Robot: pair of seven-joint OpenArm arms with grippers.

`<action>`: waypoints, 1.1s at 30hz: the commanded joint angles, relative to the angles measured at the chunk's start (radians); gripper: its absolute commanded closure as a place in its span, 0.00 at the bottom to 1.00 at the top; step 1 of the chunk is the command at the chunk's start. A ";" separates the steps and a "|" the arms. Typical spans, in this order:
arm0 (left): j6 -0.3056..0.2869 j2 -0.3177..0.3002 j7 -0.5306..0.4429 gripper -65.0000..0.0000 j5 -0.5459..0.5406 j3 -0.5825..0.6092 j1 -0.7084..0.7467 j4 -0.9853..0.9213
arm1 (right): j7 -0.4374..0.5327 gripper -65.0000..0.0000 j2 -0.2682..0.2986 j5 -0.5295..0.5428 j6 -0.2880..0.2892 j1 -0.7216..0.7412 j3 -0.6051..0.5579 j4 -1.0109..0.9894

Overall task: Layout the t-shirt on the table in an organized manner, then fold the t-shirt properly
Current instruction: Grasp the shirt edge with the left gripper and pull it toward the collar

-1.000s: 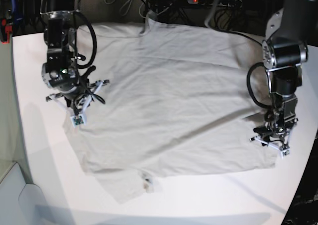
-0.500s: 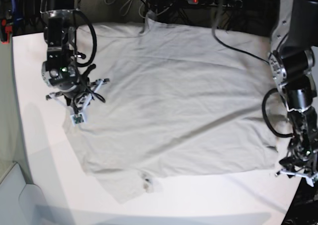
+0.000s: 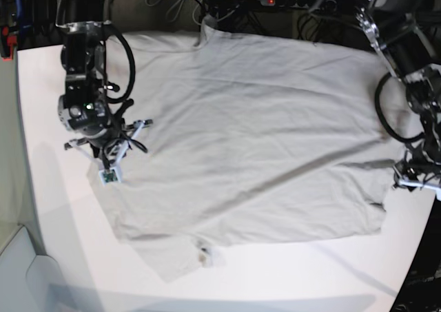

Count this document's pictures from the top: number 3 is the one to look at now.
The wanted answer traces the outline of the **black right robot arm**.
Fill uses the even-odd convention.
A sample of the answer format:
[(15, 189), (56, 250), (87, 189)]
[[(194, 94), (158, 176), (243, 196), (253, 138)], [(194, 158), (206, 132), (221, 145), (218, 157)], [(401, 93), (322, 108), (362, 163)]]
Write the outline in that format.
[[(65, 92), (59, 97), (59, 120), (68, 131), (80, 134), (78, 144), (88, 144), (93, 157), (105, 165), (115, 163), (122, 147), (147, 152), (135, 131), (151, 124), (146, 120), (128, 125), (123, 118), (134, 104), (136, 64), (129, 43), (111, 21), (111, 5), (112, 0), (60, 0), (55, 21), (65, 33), (61, 51)], [(108, 78), (109, 37), (116, 37), (127, 56), (129, 78), (124, 91)]]

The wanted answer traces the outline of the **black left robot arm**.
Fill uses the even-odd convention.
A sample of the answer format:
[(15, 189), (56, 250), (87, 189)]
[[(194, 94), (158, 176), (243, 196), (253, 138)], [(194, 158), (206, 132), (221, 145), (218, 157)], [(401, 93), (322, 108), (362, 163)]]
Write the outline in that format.
[[(393, 166), (395, 188), (430, 189), (440, 195), (440, 53), (418, 23), (427, 0), (364, 0), (356, 19), (370, 46), (387, 68), (374, 94), (384, 130), (405, 147)], [(402, 84), (410, 110), (422, 131), (403, 137), (390, 126), (380, 104), (389, 79)]]

